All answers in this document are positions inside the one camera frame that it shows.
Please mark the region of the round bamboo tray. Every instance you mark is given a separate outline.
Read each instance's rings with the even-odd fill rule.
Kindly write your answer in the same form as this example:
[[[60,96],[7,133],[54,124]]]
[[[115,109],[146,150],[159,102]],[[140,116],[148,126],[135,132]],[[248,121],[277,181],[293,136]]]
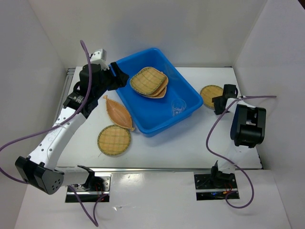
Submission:
[[[207,85],[200,91],[200,96],[203,99],[203,104],[214,110],[214,103],[212,102],[212,99],[214,97],[221,96],[223,94],[223,88],[217,85]]]
[[[99,150],[107,156],[121,155],[128,149],[130,143],[130,132],[118,125],[105,127],[97,137]]]

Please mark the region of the square bamboo tray green rim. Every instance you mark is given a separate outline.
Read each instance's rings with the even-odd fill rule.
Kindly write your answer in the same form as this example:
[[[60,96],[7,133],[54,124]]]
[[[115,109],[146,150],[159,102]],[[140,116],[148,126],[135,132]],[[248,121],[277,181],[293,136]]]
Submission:
[[[167,76],[153,67],[144,67],[130,79],[130,86],[137,93],[151,95],[165,82]]]

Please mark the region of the rounded square brown woven tray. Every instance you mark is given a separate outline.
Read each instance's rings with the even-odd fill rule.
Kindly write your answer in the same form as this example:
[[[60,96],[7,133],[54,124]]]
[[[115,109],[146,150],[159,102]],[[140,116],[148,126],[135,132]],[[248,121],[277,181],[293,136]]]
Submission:
[[[167,86],[167,84],[168,84],[168,77],[166,75],[164,75],[164,76],[165,76],[165,80],[161,83],[161,85],[157,88],[157,90],[155,92],[150,94],[150,97],[156,97]]]

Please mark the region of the triangular brown woven basket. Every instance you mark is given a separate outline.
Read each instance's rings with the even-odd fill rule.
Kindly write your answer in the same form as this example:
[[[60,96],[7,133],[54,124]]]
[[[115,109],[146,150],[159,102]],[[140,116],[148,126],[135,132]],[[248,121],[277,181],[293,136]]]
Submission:
[[[152,99],[159,99],[159,98],[164,98],[164,96],[166,95],[166,92],[167,92],[167,88],[165,87],[158,95],[156,96],[146,96],[146,95],[143,95],[143,97],[146,97],[146,98],[152,98]]]

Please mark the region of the clear drinking glass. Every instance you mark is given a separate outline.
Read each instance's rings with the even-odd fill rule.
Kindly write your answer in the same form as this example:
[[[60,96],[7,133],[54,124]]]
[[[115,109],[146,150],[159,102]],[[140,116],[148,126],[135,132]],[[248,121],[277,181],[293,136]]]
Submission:
[[[177,116],[178,114],[185,111],[186,102],[181,98],[174,99],[171,103],[171,108],[172,108],[172,115]]]

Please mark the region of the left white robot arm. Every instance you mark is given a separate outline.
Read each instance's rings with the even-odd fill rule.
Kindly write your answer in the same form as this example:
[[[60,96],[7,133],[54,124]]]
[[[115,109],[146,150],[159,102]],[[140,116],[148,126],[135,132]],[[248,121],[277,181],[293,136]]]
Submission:
[[[125,87],[129,76],[112,62],[105,70],[99,64],[85,65],[79,78],[63,104],[55,129],[27,157],[20,156],[15,162],[27,184],[49,195],[62,186],[75,184],[88,191],[100,181],[88,167],[57,167],[57,163],[74,133],[97,107],[99,98],[106,91]]]

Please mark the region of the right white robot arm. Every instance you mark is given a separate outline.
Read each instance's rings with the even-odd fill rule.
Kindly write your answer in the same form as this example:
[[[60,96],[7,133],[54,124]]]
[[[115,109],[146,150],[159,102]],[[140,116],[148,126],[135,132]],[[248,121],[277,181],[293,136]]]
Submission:
[[[231,144],[227,148],[225,159],[218,160],[211,168],[209,182],[213,187],[222,187],[232,182],[234,178],[235,165],[242,158],[264,140],[266,109],[254,107],[244,101],[237,101],[238,90],[233,84],[225,84],[223,94],[214,97],[214,112],[222,114],[226,108],[227,113],[234,114],[230,130]]]

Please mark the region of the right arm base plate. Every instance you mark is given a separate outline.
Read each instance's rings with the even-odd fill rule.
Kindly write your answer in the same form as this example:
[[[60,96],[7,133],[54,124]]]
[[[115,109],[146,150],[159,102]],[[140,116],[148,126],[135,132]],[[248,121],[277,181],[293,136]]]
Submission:
[[[233,177],[232,181],[214,185],[210,181],[210,174],[194,173],[194,183],[196,200],[225,200],[225,196],[230,193],[227,199],[239,199],[238,187]]]

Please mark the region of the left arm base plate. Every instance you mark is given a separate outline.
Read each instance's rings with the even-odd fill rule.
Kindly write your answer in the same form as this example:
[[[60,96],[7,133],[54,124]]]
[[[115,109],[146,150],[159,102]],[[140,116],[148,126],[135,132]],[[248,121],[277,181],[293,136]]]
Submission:
[[[90,188],[85,188],[79,184],[72,185],[73,189],[83,203],[94,203],[102,195],[104,195],[104,197],[100,200],[100,202],[109,202],[110,200],[112,174],[97,172],[95,176],[96,182]]]

